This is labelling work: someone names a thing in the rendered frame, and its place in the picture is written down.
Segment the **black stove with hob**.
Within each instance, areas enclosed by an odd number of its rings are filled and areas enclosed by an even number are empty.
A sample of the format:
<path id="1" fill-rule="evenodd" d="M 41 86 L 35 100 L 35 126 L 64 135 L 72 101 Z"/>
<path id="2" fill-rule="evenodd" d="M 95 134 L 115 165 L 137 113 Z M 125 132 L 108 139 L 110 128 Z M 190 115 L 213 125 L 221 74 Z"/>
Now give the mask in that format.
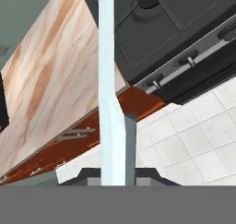
<path id="1" fill-rule="evenodd" d="M 236 0 L 114 0 L 115 63 L 131 86 L 183 105 L 236 77 L 236 38 L 218 38 L 234 22 Z M 195 66 L 179 65 L 191 50 Z"/>

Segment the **black stove knob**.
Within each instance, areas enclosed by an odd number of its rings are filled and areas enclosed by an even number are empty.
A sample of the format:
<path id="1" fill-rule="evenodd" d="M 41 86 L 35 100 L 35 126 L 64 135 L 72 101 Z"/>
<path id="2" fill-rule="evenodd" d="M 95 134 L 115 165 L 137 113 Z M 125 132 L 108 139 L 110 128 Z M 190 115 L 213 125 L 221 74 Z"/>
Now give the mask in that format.
<path id="1" fill-rule="evenodd" d="M 190 52 L 183 55 L 179 60 L 179 65 L 187 65 L 189 64 L 191 67 L 195 66 L 195 58 L 198 56 L 199 51 L 191 50 Z"/>
<path id="2" fill-rule="evenodd" d="M 236 38 L 236 22 L 229 24 L 218 33 L 218 38 L 224 41 L 232 41 Z"/>
<path id="3" fill-rule="evenodd" d="M 152 77 L 148 82 L 147 86 L 152 87 L 154 86 L 155 88 L 160 88 L 160 81 L 164 78 L 163 74 L 158 74 Z"/>

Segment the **red-brown cupboard front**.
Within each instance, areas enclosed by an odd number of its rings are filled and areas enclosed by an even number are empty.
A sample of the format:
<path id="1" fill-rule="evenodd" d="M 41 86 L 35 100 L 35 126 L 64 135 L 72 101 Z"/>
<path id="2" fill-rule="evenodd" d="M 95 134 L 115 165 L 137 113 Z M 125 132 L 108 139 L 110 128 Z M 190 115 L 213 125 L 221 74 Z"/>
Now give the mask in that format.
<path id="1" fill-rule="evenodd" d="M 129 88 L 118 96 L 118 100 L 124 113 L 132 114 L 139 122 L 153 112 L 166 106 L 162 98 L 148 95 L 141 89 Z M 59 138 L 41 149 L 22 165 L 17 166 L 11 172 L 0 178 L 0 186 L 14 183 L 23 179 L 31 178 L 48 171 L 39 172 L 33 176 L 30 173 L 39 167 L 52 166 L 65 160 L 66 162 L 84 154 L 97 146 L 100 142 L 99 110 L 95 109 L 79 123 L 75 123 L 71 129 L 95 128 L 96 131 L 89 133 L 84 138 L 60 141 Z"/>

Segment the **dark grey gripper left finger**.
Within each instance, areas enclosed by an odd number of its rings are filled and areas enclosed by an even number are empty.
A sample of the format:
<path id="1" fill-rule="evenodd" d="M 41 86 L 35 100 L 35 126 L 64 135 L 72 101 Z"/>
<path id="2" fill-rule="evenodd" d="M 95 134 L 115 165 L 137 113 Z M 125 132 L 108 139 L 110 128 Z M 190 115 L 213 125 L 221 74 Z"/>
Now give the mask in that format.
<path id="1" fill-rule="evenodd" d="M 77 177 L 66 181 L 65 185 L 100 186 L 100 168 L 83 168 Z"/>

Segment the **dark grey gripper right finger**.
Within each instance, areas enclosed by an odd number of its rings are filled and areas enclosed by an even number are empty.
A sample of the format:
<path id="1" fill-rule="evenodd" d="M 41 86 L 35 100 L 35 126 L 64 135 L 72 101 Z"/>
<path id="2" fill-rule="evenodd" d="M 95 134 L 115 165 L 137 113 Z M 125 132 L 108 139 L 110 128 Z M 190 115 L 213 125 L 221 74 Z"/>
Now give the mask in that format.
<path id="1" fill-rule="evenodd" d="M 125 121 L 125 181 L 133 186 L 179 186 L 161 177 L 156 168 L 136 167 L 136 118 L 132 114 L 124 116 Z"/>

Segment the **black appliance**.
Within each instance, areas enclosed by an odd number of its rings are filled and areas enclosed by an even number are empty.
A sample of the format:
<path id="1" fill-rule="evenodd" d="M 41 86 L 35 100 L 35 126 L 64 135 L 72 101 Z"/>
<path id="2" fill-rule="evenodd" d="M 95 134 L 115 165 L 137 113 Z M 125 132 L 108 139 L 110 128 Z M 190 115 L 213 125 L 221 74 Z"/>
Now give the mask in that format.
<path id="1" fill-rule="evenodd" d="M 9 117 L 6 107 L 6 96 L 4 91 L 2 74 L 0 73 L 0 134 L 9 125 Z"/>

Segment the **pale blue spatula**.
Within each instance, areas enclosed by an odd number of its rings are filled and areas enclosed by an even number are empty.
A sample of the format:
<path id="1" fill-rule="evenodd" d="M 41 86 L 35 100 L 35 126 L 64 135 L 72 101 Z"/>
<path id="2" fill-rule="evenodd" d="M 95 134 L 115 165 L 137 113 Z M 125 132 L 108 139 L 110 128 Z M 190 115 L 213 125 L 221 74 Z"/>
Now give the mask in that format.
<path id="1" fill-rule="evenodd" d="M 101 184 L 125 185 L 125 123 L 114 87 L 114 0 L 99 0 Z"/>

